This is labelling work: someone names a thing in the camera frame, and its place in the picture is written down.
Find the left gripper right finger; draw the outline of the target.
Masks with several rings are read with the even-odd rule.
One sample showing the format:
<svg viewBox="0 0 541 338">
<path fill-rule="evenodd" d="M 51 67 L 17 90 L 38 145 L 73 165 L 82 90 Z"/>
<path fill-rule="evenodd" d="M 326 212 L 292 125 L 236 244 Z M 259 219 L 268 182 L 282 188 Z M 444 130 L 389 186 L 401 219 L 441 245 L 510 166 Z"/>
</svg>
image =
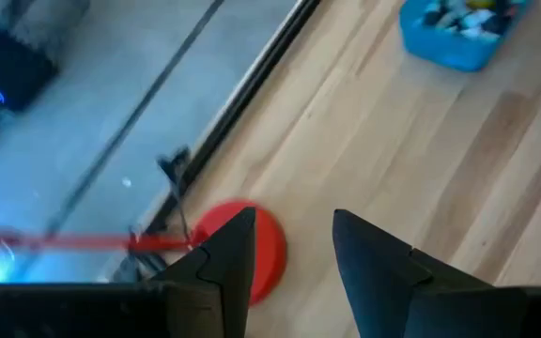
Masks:
<svg viewBox="0 0 541 338">
<path fill-rule="evenodd" d="M 519 337 L 528 301 L 337 209 L 332 240 L 362 337 Z"/>
</svg>

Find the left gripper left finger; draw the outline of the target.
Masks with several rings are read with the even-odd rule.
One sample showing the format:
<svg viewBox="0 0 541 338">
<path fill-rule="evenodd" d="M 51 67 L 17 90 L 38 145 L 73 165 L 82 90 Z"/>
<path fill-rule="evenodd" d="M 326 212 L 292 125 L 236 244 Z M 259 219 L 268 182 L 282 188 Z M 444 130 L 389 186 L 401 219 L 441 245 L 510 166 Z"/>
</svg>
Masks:
<svg viewBox="0 0 541 338">
<path fill-rule="evenodd" d="M 254 207 L 240 210 L 153 280 L 171 337 L 242 337 L 255 271 Z"/>
</svg>

